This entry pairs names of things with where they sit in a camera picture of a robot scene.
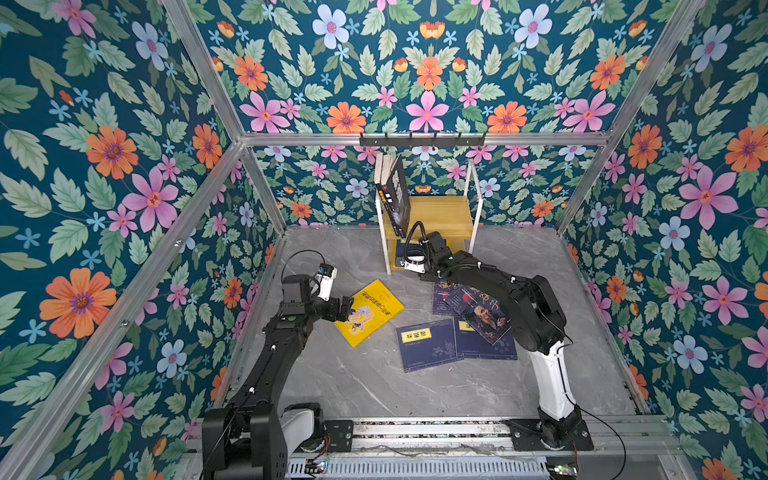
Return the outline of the yellow cartoon book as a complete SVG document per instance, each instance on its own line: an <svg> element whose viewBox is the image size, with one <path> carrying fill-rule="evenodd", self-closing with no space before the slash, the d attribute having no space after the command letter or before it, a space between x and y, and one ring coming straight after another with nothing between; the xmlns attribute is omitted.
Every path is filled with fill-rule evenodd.
<svg viewBox="0 0 768 480"><path fill-rule="evenodd" d="M356 348L404 309L386 285L376 280L353 296L346 320L336 321L335 325L349 345Z"/></svg>

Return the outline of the navy book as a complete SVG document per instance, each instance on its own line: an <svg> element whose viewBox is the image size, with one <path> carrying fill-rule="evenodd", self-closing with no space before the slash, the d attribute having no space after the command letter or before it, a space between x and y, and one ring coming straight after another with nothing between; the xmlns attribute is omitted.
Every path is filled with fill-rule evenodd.
<svg viewBox="0 0 768 480"><path fill-rule="evenodd" d="M420 264L423 262L423 249L418 242L406 243L400 240L396 243L395 266L404 269L407 262Z"/></svg>
<svg viewBox="0 0 768 480"><path fill-rule="evenodd" d="M457 354L462 358L485 360L517 360L515 340L511 332L490 344L464 320L454 318Z"/></svg>
<svg viewBox="0 0 768 480"><path fill-rule="evenodd" d="M443 319L396 329L399 352L405 373L458 362L452 319Z"/></svg>

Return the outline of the purple portrait book top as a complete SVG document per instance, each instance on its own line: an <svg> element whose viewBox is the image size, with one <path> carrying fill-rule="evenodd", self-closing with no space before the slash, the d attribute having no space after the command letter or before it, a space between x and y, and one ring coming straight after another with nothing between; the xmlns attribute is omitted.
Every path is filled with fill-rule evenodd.
<svg viewBox="0 0 768 480"><path fill-rule="evenodd" d="M511 328L499 301L473 287L459 287L446 304L489 345L495 345Z"/></svg>

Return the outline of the black wolf cover book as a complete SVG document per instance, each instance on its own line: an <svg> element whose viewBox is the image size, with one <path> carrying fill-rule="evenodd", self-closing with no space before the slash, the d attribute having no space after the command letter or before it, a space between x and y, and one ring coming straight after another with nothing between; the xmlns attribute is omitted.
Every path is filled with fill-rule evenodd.
<svg viewBox="0 0 768 480"><path fill-rule="evenodd" d="M382 182L394 210L398 226L396 235L405 238L409 230L411 205L403 160L399 155L387 155Z"/></svg>

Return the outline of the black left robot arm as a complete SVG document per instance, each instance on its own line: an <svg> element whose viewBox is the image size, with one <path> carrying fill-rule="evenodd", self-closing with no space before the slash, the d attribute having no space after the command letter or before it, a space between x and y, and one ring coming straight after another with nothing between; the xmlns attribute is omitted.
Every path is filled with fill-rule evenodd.
<svg viewBox="0 0 768 480"><path fill-rule="evenodd" d="M243 385L202 424L204 479L285 479L290 455L300 446L328 446L322 408L316 402L280 411L289 373L318 320L346 321L353 299L331 295L336 271L282 279L283 298L264 327L265 343Z"/></svg>

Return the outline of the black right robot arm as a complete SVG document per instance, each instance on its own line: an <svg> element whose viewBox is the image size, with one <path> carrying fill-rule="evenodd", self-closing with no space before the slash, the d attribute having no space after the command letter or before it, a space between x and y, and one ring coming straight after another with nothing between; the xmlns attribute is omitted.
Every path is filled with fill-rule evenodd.
<svg viewBox="0 0 768 480"><path fill-rule="evenodd" d="M581 410L573 399L563 358L566 318L548 280L515 276L469 252L451 251L440 233L424 233L422 281L471 287L498 304L504 327L529 352L539 396L539 435L550 449L570 443Z"/></svg>

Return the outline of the purple book underneath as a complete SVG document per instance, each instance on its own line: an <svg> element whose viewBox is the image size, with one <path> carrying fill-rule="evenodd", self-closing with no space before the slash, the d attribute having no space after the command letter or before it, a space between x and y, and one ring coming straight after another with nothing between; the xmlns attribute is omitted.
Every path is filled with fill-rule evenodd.
<svg viewBox="0 0 768 480"><path fill-rule="evenodd" d="M441 316L455 316L455 311L446 302L446 299L459 288L457 284L439 281L433 287L432 314Z"/></svg>

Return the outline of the black book standing on shelf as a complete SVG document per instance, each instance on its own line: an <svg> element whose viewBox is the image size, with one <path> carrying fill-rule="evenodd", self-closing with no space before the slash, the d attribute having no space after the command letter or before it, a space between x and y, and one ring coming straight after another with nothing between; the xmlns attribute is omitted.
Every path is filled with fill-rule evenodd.
<svg viewBox="0 0 768 480"><path fill-rule="evenodd" d="M390 198L388 194L385 192L385 185L382 182L386 158L387 156L383 152L378 152L376 155L375 169L374 169L374 183L377 189L378 198L380 200L383 210L386 212L388 216L392 230L395 234L398 234L398 226L395 221L394 210L393 210L392 204L390 203Z"/></svg>

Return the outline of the wooden white frame shelf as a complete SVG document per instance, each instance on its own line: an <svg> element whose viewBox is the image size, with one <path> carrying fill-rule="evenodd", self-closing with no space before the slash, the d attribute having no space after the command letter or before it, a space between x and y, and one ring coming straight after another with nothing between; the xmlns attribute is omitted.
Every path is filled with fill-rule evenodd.
<svg viewBox="0 0 768 480"><path fill-rule="evenodd" d="M476 166L472 160L466 166L466 173L462 195L410 196L409 227L416 221L421 221L428 233L438 231L448 240L448 245L451 248L464 248L469 245L468 252L472 253L477 238L484 196ZM395 254L391 253L391 250L396 248L396 242L402 238L393 232L388 216L378 198L377 189L375 206L386 272L390 275L392 269L397 268L395 266Z"/></svg>

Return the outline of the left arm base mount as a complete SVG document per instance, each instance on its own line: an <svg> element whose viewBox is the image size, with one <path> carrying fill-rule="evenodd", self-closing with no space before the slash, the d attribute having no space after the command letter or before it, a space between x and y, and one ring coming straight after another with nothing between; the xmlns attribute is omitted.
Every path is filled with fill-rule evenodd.
<svg viewBox="0 0 768 480"><path fill-rule="evenodd" d="M352 451L354 426L352 420L325 420L320 426L315 421L294 419L283 433L291 454L348 453Z"/></svg>

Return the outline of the black wall hook rail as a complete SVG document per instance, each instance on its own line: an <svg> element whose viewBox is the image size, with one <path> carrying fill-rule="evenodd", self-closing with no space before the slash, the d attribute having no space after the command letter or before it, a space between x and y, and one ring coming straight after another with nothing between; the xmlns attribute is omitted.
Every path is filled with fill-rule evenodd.
<svg viewBox="0 0 768 480"><path fill-rule="evenodd" d="M452 149L455 147L478 147L486 142L485 134L464 133L381 133L360 134L358 136L360 146L376 147L437 147Z"/></svg>

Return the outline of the aluminium front rail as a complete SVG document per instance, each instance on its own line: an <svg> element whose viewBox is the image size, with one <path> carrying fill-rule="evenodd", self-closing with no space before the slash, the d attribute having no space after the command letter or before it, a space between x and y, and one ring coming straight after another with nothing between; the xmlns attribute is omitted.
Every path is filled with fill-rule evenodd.
<svg viewBox="0 0 768 480"><path fill-rule="evenodd" d="M371 417L352 420L354 436L349 454L472 453L485 456L570 455L676 455L683 452L667 420L658 415L607 415L584 421L593 451L515 451L506 417Z"/></svg>

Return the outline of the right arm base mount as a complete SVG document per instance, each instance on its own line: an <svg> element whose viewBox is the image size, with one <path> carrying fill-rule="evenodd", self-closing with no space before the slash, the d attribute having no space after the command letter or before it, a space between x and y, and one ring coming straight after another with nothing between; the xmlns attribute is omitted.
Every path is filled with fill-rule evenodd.
<svg viewBox="0 0 768 480"><path fill-rule="evenodd" d="M590 431L584 420L578 423L542 422L539 419L507 419L515 451L593 451Z"/></svg>

